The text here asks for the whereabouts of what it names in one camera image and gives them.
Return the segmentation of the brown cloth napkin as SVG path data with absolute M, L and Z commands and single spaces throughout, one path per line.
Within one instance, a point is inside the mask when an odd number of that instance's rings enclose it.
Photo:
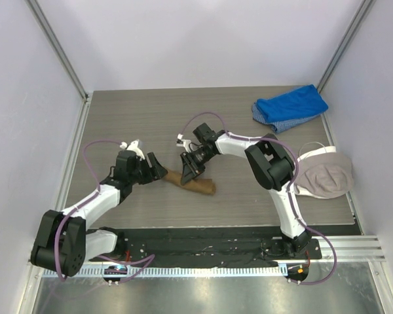
M 216 193 L 215 182 L 211 179 L 191 179 L 188 183 L 181 184 L 181 173 L 168 169 L 167 174 L 163 177 L 177 187 L 199 194 L 213 196 Z

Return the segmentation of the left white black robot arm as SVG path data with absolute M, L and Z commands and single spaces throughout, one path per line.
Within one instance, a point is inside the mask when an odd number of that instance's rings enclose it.
M 101 255 L 121 260 L 126 253 L 123 232 L 108 227 L 91 232 L 90 226 L 120 205 L 135 184 L 160 180 L 167 173 L 152 152 L 142 158 L 134 151 L 120 151 L 109 175 L 93 193 L 63 211 L 49 210 L 43 215 L 30 262 L 66 279 L 77 274 L 84 262 Z

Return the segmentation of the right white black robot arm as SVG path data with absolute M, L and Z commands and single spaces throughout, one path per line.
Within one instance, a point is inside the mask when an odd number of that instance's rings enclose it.
M 204 173 L 206 163 L 214 156 L 231 155 L 248 161 L 257 183 L 269 191 L 280 220 L 282 248 L 290 258 L 300 257 L 307 249 L 311 233 L 302 218 L 295 196 L 294 180 L 299 165 L 290 157 L 283 143 L 274 135 L 244 137 L 229 131 L 216 132 L 207 124 L 194 131 L 199 144 L 178 134 L 176 145 L 183 147 L 180 154 L 183 173 L 180 183 L 185 185 Z

